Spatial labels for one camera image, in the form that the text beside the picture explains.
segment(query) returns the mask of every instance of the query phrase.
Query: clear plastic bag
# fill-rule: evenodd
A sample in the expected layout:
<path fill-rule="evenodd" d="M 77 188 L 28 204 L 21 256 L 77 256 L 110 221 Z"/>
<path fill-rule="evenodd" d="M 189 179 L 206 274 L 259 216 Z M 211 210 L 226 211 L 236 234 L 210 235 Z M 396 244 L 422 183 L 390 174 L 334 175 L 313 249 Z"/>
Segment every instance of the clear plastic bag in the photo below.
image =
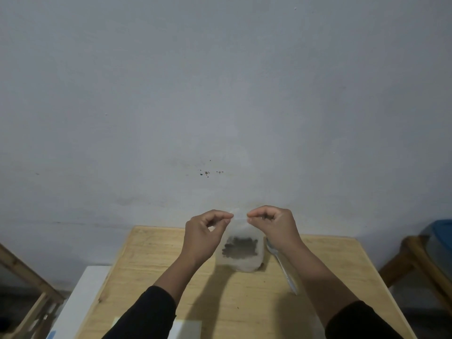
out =
<path fill-rule="evenodd" d="M 263 233 L 246 222 L 246 213 L 234 212 L 215 251 L 215 264 L 229 265 L 242 272 L 253 272 L 263 262 Z"/>

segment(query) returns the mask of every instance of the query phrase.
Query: black sleeve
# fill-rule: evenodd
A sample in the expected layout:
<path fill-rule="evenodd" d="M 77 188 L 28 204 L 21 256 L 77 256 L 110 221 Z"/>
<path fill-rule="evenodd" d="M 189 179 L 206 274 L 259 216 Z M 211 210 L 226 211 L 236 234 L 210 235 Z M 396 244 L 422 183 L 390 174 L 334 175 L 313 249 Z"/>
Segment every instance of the black sleeve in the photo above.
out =
<path fill-rule="evenodd" d="M 326 325 L 327 339 L 402 339 L 372 308 L 356 301 L 343 308 Z"/>
<path fill-rule="evenodd" d="M 176 317 L 176 303 L 160 287 L 152 286 L 129 308 L 103 339 L 166 339 Z"/>

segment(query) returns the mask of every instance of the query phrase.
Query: spoon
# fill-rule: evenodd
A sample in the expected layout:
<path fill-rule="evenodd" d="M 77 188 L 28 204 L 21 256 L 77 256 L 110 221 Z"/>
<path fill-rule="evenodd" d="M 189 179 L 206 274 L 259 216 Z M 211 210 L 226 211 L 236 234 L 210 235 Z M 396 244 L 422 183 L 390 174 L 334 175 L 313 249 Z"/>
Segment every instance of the spoon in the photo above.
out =
<path fill-rule="evenodd" d="M 269 250 L 269 252 L 276 257 L 276 259 L 279 262 L 279 265 L 281 267 L 281 269 L 283 270 L 282 272 L 284 273 L 284 276 L 287 279 L 287 283 L 289 283 L 290 288 L 292 289 L 293 293 L 295 295 L 298 295 L 298 291 L 297 291 L 297 287 L 295 286 L 295 283 L 293 282 L 293 280 L 290 278 L 290 276 L 288 275 L 287 271 L 285 270 L 285 268 L 283 267 L 283 265 L 281 264 L 281 261 L 279 259 L 278 256 L 278 250 L 275 249 L 275 247 L 272 245 L 272 243 L 270 243 L 270 240 L 267 239 L 267 249 Z"/>

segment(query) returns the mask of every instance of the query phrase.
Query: left hand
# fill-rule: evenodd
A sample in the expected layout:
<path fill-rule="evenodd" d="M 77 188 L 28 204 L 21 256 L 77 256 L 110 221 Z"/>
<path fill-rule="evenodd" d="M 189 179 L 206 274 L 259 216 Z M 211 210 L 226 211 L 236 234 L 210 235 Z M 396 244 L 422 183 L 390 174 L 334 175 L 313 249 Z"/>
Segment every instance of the left hand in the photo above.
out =
<path fill-rule="evenodd" d="M 191 260 L 198 267 L 204 264 L 215 252 L 233 216 L 226 211 L 210 210 L 192 217 L 185 224 L 181 257 Z M 215 226 L 215 229 L 210 231 L 210 226 Z"/>

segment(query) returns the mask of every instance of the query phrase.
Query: blue container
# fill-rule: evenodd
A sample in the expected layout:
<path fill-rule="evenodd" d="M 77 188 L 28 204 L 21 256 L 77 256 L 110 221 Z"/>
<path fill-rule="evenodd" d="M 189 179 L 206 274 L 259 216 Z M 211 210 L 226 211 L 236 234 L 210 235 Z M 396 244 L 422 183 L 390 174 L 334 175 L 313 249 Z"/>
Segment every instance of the blue container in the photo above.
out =
<path fill-rule="evenodd" d="M 432 235 L 426 250 L 438 268 L 452 280 L 452 220 L 432 223 Z"/>

